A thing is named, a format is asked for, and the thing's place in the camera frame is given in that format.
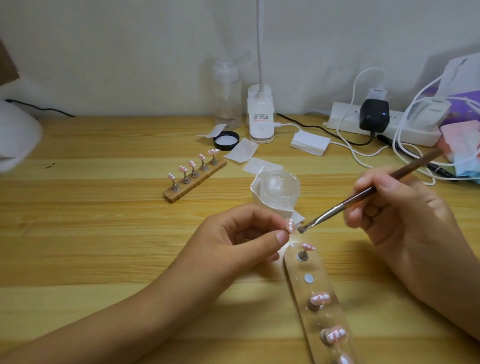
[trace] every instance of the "clear plastic bottle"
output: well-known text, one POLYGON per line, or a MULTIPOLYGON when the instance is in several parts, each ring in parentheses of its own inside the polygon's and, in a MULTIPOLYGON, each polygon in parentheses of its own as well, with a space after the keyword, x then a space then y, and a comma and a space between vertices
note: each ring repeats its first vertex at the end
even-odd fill
POLYGON ((241 82, 239 68, 232 61, 217 60, 213 65, 215 124, 227 124, 225 130, 241 125, 241 82))

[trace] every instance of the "left hand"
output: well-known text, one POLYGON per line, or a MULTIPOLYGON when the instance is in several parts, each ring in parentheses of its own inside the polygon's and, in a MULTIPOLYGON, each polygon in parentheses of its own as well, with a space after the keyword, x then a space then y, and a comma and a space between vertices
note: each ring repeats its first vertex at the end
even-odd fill
POLYGON ((288 222, 246 204, 208 216, 167 270, 153 282, 175 311, 200 311, 254 265, 279 259, 289 240, 288 222))

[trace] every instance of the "black charger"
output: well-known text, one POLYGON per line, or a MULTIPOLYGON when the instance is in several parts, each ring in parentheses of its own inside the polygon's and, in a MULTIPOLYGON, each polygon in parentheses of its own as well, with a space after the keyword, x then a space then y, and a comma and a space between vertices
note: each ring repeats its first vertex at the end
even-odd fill
POLYGON ((383 133, 390 122, 388 102, 374 98, 366 99, 360 107, 360 129, 374 135, 383 133))

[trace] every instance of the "brush handle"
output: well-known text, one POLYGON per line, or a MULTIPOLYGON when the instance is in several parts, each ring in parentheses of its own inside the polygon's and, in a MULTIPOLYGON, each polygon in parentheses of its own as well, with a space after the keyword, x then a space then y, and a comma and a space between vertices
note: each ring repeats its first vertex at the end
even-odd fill
MULTIPOLYGON (((439 148, 434 149, 431 152, 425 154, 424 156, 422 156, 422 157, 414 160, 413 162, 407 164, 406 166, 403 166, 399 170, 396 170, 395 172, 392 172, 390 174, 390 176, 392 176, 396 180, 399 180, 399 179, 409 175, 413 171, 417 170, 418 168, 425 166, 427 163, 430 163, 431 161, 433 161, 435 158, 438 158, 442 154, 443 154, 443 150, 441 150, 439 148)), ((346 200, 342 201, 342 204, 345 205, 345 207, 350 207, 350 206, 360 202, 364 198, 367 198, 368 196, 371 196, 375 192, 377 192, 377 189, 375 188, 375 186, 372 185, 372 186, 367 187, 364 190, 358 192, 356 195, 354 195, 352 197, 349 197, 346 200)))

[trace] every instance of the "white wall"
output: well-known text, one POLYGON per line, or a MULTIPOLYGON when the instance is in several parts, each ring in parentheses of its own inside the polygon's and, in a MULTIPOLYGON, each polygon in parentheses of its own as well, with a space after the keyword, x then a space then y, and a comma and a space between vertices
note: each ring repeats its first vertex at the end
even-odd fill
MULTIPOLYGON (((480 51, 479 0, 264 2, 279 112, 347 102, 371 66, 404 108, 448 59, 480 51)), ((211 113, 216 57, 246 54, 244 81, 257 82, 254 0, 2 0, 0 37, 22 77, 0 97, 75 114, 211 113)), ((366 75, 358 102, 378 79, 366 75)))

